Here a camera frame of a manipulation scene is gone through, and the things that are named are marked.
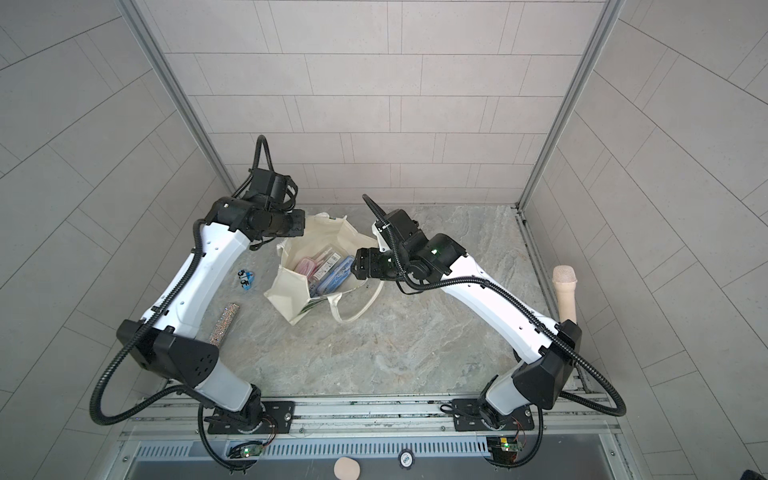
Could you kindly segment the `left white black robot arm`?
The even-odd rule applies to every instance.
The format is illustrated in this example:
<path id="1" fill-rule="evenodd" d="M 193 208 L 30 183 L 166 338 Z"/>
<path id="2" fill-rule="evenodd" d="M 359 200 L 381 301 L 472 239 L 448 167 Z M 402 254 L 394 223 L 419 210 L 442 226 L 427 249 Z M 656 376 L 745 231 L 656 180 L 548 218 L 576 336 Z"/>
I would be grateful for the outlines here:
<path id="1" fill-rule="evenodd" d="M 217 346 L 198 339 L 208 305 L 238 257 L 267 240 L 299 237 L 305 214 L 288 175 L 252 170 L 239 197 L 222 197 L 192 228 L 190 256 L 157 302 L 138 321 L 126 320 L 117 338 L 145 370 L 175 380 L 179 391 L 213 410 L 228 430 L 256 430 L 264 415 L 260 390 L 219 358 Z"/>

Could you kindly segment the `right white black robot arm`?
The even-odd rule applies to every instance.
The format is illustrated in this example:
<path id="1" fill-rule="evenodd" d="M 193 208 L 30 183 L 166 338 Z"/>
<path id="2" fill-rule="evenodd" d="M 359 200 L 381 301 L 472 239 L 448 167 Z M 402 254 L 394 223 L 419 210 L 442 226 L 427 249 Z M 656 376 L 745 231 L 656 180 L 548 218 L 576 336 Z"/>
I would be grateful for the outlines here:
<path id="1" fill-rule="evenodd" d="M 355 277 L 404 282 L 417 293 L 441 290 L 470 308 L 520 357 L 514 369 L 493 379 L 480 395 L 478 416 L 486 426 L 501 428 L 515 410 L 529 404 L 552 409 L 574 361 L 551 337 L 577 348 L 580 329 L 568 320 L 561 332 L 555 320 L 501 287 L 451 237 L 427 238 L 404 210 L 386 213 L 373 206 L 372 211 L 379 245 L 358 250 L 352 266 Z"/>

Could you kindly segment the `blue plastic case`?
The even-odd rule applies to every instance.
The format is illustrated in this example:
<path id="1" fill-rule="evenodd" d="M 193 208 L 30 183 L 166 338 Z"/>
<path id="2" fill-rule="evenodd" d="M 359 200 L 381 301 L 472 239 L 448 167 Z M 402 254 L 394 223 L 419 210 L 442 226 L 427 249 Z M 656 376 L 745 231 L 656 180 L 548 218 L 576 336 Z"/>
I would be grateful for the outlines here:
<path id="1" fill-rule="evenodd" d="M 350 276 L 353 261 L 352 256 L 341 260 L 319 283 L 310 288 L 310 296 L 320 297 L 335 292 Z"/>

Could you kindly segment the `pink plastic case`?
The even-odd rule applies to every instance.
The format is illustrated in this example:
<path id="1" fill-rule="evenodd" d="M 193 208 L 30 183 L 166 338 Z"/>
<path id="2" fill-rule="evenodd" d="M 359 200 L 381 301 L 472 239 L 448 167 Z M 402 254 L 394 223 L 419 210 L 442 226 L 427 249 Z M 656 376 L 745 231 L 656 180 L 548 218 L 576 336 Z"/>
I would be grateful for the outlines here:
<path id="1" fill-rule="evenodd" d="M 304 257 L 298 262 L 294 271 L 309 278 L 317 268 L 318 262 L 314 258 Z"/>

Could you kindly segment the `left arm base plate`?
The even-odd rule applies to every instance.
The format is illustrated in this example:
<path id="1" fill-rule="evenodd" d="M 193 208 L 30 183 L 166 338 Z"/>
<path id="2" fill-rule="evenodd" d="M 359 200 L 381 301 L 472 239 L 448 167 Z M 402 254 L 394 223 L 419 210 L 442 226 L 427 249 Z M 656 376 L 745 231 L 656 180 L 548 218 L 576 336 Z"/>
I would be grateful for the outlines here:
<path id="1" fill-rule="evenodd" d="M 215 407 L 204 415 L 207 432 L 214 435 L 287 434 L 293 421 L 296 404 L 293 401 L 262 401 L 247 403 L 233 412 Z"/>

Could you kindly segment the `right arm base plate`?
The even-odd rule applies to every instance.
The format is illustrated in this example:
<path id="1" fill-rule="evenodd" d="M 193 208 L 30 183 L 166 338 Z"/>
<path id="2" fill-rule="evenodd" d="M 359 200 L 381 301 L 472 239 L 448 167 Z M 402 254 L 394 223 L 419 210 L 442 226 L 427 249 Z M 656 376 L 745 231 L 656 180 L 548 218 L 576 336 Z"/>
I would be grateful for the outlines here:
<path id="1" fill-rule="evenodd" d="M 531 409 L 528 405 L 515 409 L 506 416 L 491 420 L 491 414 L 483 414 L 483 409 L 476 399 L 455 398 L 440 406 L 440 411 L 453 419 L 457 432 L 479 431 L 532 431 L 536 429 Z"/>

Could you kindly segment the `cream canvas tote bag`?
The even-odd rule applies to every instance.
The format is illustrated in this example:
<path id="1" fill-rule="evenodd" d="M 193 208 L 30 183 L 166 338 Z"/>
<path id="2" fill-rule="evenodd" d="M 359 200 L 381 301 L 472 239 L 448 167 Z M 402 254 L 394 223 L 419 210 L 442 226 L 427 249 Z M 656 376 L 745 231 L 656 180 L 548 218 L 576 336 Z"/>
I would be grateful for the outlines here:
<path id="1" fill-rule="evenodd" d="M 359 280 L 351 272 L 357 250 L 368 247 L 377 248 L 377 241 L 346 217 L 309 215 L 301 237 L 278 244 L 280 265 L 265 297 L 292 325 L 324 304 L 337 323 L 354 322 L 383 290 L 381 281 Z"/>

